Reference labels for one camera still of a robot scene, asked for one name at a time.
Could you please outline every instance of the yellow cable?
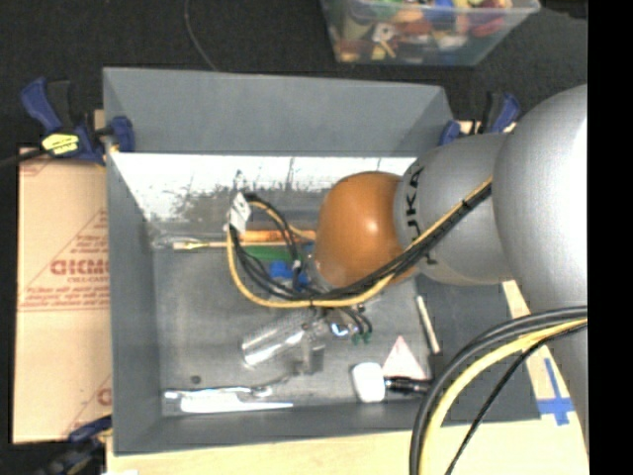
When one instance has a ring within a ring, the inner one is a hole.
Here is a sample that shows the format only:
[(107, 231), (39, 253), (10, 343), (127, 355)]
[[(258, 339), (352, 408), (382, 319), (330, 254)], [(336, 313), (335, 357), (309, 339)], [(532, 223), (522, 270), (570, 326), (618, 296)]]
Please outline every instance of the yellow cable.
[(253, 303), (256, 303), (260, 306), (266, 306), (268, 308), (307, 308), (309, 306), (323, 306), (325, 308), (343, 308), (346, 306), (352, 306), (358, 303), (362, 303), (367, 301), (368, 299), (374, 297), (381, 290), (383, 290), (389, 282), (393, 279), (393, 275), (390, 274), (385, 278), (382, 278), (378, 281), (372, 288), (367, 291), (359, 294), (358, 296), (354, 296), (347, 299), (314, 299), (314, 300), (301, 300), (301, 301), (273, 301), (270, 299), (264, 299), (253, 294), (248, 288), (244, 285), (237, 273), (237, 269), (235, 268), (235, 259), (233, 257), (233, 241), (230, 238), (230, 233), (226, 234), (226, 258), (228, 260), (228, 270), (230, 271), (230, 276), (233, 280), (233, 283), (239, 289), (239, 291)]
[[(415, 241), (413, 241), (405, 251), (411, 249), (412, 246), (418, 244), (425, 240), (428, 235), (430, 235), (435, 229), (437, 229), (441, 224), (446, 222), (450, 217), (452, 217), (458, 210), (462, 208), (464, 202), (468, 202), (473, 199), (475, 196), (479, 195), (485, 188), (488, 188), (490, 184), (493, 182), (493, 177), (489, 176), (486, 181), (484, 181), (480, 186), (475, 188), (470, 194), (468, 194), (463, 201), (455, 204), (444, 216), (442, 216), (439, 220), (437, 220), (433, 225), (431, 225), (424, 233), (422, 233)], [(268, 206), (258, 201), (250, 201), (249, 204), (264, 210), (270, 217), (283, 225), (283, 221), (279, 218), (279, 216), (272, 211)], [(306, 233), (297, 229), (294, 226), (290, 226), (290, 230), (301, 236), (303, 238), (312, 239), (312, 235), (309, 237), (305, 236)], [(368, 301), (376, 294), (378, 294), (381, 290), (383, 290), (389, 283), (394, 279), (394, 273), (388, 274), (384, 278), (381, 278), (375, 285), (371, 288), (367, 289), (362, 294), (359, 294), (354, 297), (346, 298), (346, 299), (313, 299), (313, 300), (299, 300), (299, 301), (275, 301), (270, 299), (261, 298), (254, 293), (252, 293), (248, 288), (244, 285), (244, 283), (239, 278), (237, 273), (237, 269), (235, 268), (235, 260), (233, 257), (233, 243), (230, 238), (230, 231), (226, 232), (226, 259), (228, 261), (228, 270), (230, 271), (230, 276), (233, 280), (233, 283), (237, 287), (237, 289), (253, 303), (256, 303), (260, 306), (265, 306), (267, 308), (307, 308), (309, 306), (321, 306), (325, 308), (344, 308), (347, 306), (353, 306), (359, 303), (363, 303)]]
[(524, 350), (530, 348), (531, 346), (534, 346), (536, 343), (546, 338), (547, 336), (561, 333), (574, 327), (579, 327), (583, 324), (586, 324), (587, 321), (587, 318), (577, 321), (569, 321), (558, 326), (554, 326), (552, 328), (547, 328), (541, 331), (533, 332), (531, 334), (526, 334), (519, 339), (511, 341), (493, 350), (492, 352), (487, 353), (480, 359), (476, 360), (468, 368), (466, 368), (453, 382), (453, 384), (451, 384), (451, 386), (446, 389), (428, 422), (428, 428), (426, 430), (424, 438), (422, 439), (422, 450), (420, 452), (418, 473), (420, 475), (431, 475), (433, 473), (431, 471), (431, 454), (433, 452), (433, 443), (436, 441), (437, 438), (437, 432), (441, 428), (442, 423), (446, 418), (446, 414), (451, 408), (453, 402), (478, 375), (480, 375), (483, 371), (488, 369), (493, 364), (505, 359), (509, 355), (512, 355), (519, 350)]

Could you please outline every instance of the cable bundle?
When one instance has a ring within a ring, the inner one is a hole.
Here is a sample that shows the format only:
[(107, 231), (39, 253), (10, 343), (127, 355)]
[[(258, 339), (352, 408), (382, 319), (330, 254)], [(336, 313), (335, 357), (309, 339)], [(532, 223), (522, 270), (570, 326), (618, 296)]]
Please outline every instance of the cable bundle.
[[(345, 308), (363, 303), (374, 297), (389, 285), (393, 279), (406, 273), (418, 261), (427, 256), (430, 250), (438, 244), (460, 220), (490, 197), (492, 193), (492, 182), (492, 177), (489, 177), (464, 200), (453, 206), (443, 217), (424, 231), (424, 233), (413, 241), (398, 257), (351, 285), (325, 292), (318, 291), (311, 287), (306, 287), (300, 291), (297, 290), (298, 287), (291, 289), (280, 286), (277, 282), (272, 281), (268, 274), (265, 273), (261, 262), (257, 263), (254, 257), (247, 255), (245, 250), (243, 250), (237, 236), (237, 231), (233, 227), (229, 227), (226, 234), (226, 258), (230, 275), (235, 286), (247, 299), (269, 308), (305, 308), (310, 306)], [(284, 235), (284, 241), (291, 253), (291, 257), (294, 262), (297, 263), (299, 254), (295, 237), (303, 237), (305, 234), (288, 224), (285, 218), (273, 206), (261, 200), (255, 194), (244, 194), (244, 198), (249, 205), (263, 209), (273, 222), (275, 222), (277, 228)], [(272, 293), (272, 295), (276, 297), (283, 298), (284, 301), (264, 299), (248, 290), (237, 274), (233, 249), (235, 249), (237, 258), (244, 267), (246, 274), (248, 274), (255, 283), (261, 286), (263, 290)]]
[(432, 475), (430, 455), (437, 431), (460, 393), (493, 364), (522, 351), (499, 380), (475, 417), (450, 465), (443, 471), (452, 473), (459, 456), (484, 419), (494, 399), (520, 364), (540, 346), (553, 339), (577, 333), (588, 326), (588, 308), (574, 307), (530, 315), (492, 328), (465, 346), (433, 382), (419, 409), (409, 451), (409, 473)]

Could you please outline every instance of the black carpet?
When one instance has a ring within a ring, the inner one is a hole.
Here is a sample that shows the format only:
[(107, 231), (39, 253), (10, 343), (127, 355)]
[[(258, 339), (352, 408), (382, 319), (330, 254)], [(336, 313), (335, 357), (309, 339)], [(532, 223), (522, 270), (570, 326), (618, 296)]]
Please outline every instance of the black carpet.
[[(75, 86), (74, 109), (91, 112), (101, 106), (104, 65), (209, 68), (187, 35), (183, 4), (0, 0), (0, 158), (15, 153), (19, 143), (39, 141), (41, 127), (19, 99), (20, 90), (36, 77), (69, 79)], [(588, 82), (588, 19), (576, 17), (578, 10), (548, 5), (474, 68), (337, 64), (318, 0), (191, 0), (190, 15), (219, 70), (438, 84), (446, 89), (455, 116), (470, 119), (481, 117), (488, 91), (510, 92), (528, 111)], [(0, 188), (0, 474), (22, 474), (44, 464), (61, 445), (8, 443), (16, 294), (14, 169), (0, 170)]]

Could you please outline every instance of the white triangle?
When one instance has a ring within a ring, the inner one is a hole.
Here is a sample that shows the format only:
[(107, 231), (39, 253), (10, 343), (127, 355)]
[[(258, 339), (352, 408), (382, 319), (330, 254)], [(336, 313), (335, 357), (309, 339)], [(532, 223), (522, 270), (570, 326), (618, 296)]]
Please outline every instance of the white triangle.
[(396, 339), (392, 351), (389, 352), (383, 364), (383, 375), (385, 377), (407, 376), (415, 380), (428, 378), (401, 335)]

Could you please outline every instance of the white bottle cap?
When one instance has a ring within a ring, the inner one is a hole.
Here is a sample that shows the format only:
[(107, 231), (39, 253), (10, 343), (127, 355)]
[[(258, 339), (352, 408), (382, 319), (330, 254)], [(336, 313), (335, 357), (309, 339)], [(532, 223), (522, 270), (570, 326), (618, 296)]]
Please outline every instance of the white bottle cap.
[(358, 399), (363, 403), (380, 403), (385, 399), (385, 378), (378, 362), (361, 362), (354, 366), (352, 382)]

